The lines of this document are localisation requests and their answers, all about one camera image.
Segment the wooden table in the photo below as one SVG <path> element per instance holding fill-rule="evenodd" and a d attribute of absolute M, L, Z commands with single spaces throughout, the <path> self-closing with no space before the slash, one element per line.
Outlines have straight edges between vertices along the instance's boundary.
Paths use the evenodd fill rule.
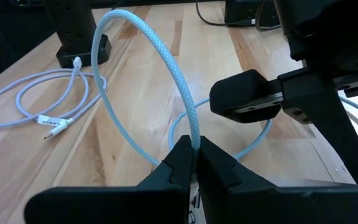
<path fill-rule="evenodd" d="M 210 21 L 223 21 L 223 2 L 200 4 Z M 212 85 L 251 68 L 271 80 L 301 67 L 289 57 L 281 30 L 259 33 L 255 29 L 208 26 L 196 15 L 194 4 L 127 7 L 145 19 L 175 56 L 195 101 L 208 97 Z M 96 9 L 99 21 L 109 9 Z M 105 32 L 112 44 L 110 60 L 101 65 L 108 79 L 108 96 L 119 119 L 134 139 L 160 160 L 167 155 L 168 130 L 184 111 L 179 92 L 162 59 L 148 40 L 124 20 L 110 23 Z M 51 36 L 0 74 L 0 89 L 20 77 L 58 68 L 60 47 Z M 51 113 L 73 108 L 84 91 L 77 82 L 69 97 Z M 91 83 L 91 96 L 98 90 Z M 56 101 L 67 78 L 30 89 L 22 103 L 36 113 Z M 22 118 L 14 101 L 22 84 L 0 96 L 0 123 Z M 250 144 L 264 122 L 239 124 L 224 119 L 205 105 L 199 108 L 201 133 L 228 153 Z M 358 111 L 352 110 L 358 117 Z M 133 150 L 98 101 L 61 135 L 43 139 L 48 126 L 28 123 L 0 129 L 0 223 L 22 223 L 28 199 L 58 185 L 136 185 L 153 166 Z M 175 138 L 188 134 L 180 123 Z M 266 176 L 353 182 L 338 155 L 313 125 L 300 125 L 280 113 L 266 140 L 241 160 L 249 169 Z"/>

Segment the black cable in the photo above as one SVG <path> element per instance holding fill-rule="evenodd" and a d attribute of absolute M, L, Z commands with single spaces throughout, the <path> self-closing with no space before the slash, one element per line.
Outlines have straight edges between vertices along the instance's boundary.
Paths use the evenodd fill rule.
<path fill-rule="evenodd" d="M 281 27 L 281 25 L 276 25 L 276 26 L 272 26 L 272 27 L 261 27 L 260 26 L 260 17 L 262 15 L 262 11 L 264 9 L 265 2 L 266 2 L 266 0 L 262 0 L 262 2 L 259 3 L 258 8 L 256 10 L 255 27 L 259 32 L 270 31 L 270 30 L 278 29 Z"/>
<path fill-rule="evenodd" d="M 113 8 L 111 8 L 111 10 L 115 10 L 116 8 L 121 7 L 124 2 L 126 2 L 126 0 L 119 0 L 117 4 Z"/>
<path fill-rule="evenodd" d="M 212 26 L 251 26 L 252 25 L 252 19 L 244 19 L 238 22 L 229 22 L 229 23 L 209 22 L 205 20 L 201 15 L 200 9 L 198 8 L 198 0 L 196 0 L 196 10 L 197 10 L 198 17 L 208 25 L 212 25 Z"/>

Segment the wood grain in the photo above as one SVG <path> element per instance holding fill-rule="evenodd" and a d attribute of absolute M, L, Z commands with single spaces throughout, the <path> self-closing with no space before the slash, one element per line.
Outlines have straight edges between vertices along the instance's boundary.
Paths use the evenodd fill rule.
<path fill-rule="evenodd" d="M 222 22 L 222 2 L 201 3 L 209 21 Z M 268 80 L 301 67 L 289 57 L 281 30 L 213 27 L 202 23 L 194 4 L 125 7 L 143 18 L 175 56 L 195 101 L 208 97 L 212 85 L 223 78 L 257 69 Z M 98 21 L 109 9 L 95 9 Z M 107 94 L 116 114 L 145 150 L 163 159 L 168 153 L 168 130 L 184 111 L 175 82 L 158 53 L 132 25 L 114 20 L 105 29 L 112 45 L 110 59 L 100 66 L 108 79 Z M 51 36 L 0 74 L 0 89 L 21 77 L 58 68 L 60 47 Z M 80 101 L 83 84 L 76 80 L 67 99 L 51 115 L 62 114 Z M 92 79 L 90 97 L 98 90 Z M 31 113 L 56 101 L 67 78 L 30 89 L 22 102 Z M 22 118 L 15 109 L 16 93 L 25 84 L 0 96 L 0 123 Z M 346 107 L 356 122 L 358 111 Z M 248 146 L 264 122 L 239 124 L 212 114 L 208 105 L 198 109 L 201 133 L 230 154 Z M 61 135 L 43 140 L 49 127 L 29 123 L 0 129 L 0 223 L 23 223 L 25 203 L 37 192 L 58 185 L 136 185 L 155 168 L 138 155 L 110 120 L 98 101 Z M 183 119 L 177 140 L 188 134 Z M 302 126 L 280 113 L 263 141 L 241 163 L 265 176 L 353 183 L 338 155 L 313 126 Z"/>

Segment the black power strip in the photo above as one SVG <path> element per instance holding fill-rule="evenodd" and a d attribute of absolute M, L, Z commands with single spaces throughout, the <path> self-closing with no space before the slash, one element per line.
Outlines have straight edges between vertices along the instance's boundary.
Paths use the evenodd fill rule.
<path fill-rule="evenodd" d="M 224 22 L 233 23 L 246 19 L 256 19 L 257 8 L 261 0 L 226 0 Z M 273 27 L 280 24 L 273 0 L 266 0 L 261 11 L 261 27 Z"/>

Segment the cable label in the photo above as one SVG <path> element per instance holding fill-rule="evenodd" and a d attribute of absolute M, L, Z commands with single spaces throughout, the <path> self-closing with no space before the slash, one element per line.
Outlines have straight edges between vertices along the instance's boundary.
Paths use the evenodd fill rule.
<path fill-rule="evenodd" d="M 61 124 L 68 123 L 68 120 L 62 119 L 62 118 L 51 118 L 48 116 L 39 115 L 37 123 L 42 124 L 42 125 L 49 125 L 49 126 L 59 126 Z"/>

